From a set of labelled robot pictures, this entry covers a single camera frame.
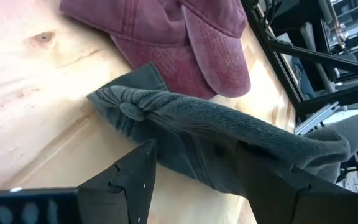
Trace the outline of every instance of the wooden table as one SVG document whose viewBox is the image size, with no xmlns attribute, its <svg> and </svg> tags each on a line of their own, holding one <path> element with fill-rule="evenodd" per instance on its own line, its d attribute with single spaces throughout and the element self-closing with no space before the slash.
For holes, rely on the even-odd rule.
<svg viewBox="0 0 358 224">
<path fill-rule="evenodd" d="M 63 17 L 58 0 L 0 0 L 0 189 L 76 186 L 135 146 L 85 96 L 130 71 L 108 35 Z M 295 111 L 250 28 L 252 90 L 213 101 L 292 131 Z M 242 197 L 157 169 L 149 223 L 250 223 Z"/>
</svg>

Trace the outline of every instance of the maroon baseball cap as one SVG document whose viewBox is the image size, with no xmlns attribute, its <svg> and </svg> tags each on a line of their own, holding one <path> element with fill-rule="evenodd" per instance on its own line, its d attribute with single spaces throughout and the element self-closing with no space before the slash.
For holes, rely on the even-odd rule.
<svg viewBox="0 0 358 224">
<path fill-rule="evenodd" d="M 239 0 L 62 0 L 60 10 L 109 33 L 134 68 L 154 63 L 173 92 L 210 99 L 250 89 Z"/>
</svg>

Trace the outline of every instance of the gray fabric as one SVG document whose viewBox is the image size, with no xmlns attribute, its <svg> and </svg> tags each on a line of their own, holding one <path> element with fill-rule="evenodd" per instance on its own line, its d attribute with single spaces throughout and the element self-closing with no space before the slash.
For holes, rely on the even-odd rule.
<svg viewBox="0 0 358 224">
<path fill-rule="evenodd" d="M 339 165 L 358 151 L 358 116 L 297 136 L 210 101 L 171 93 L 145 65 L 88 96 L 123 135 L 157 141 L 161 165 L 225 193 L 245 196 L 234 164 L 250 145 L 335 182 Z"/>
</svg>

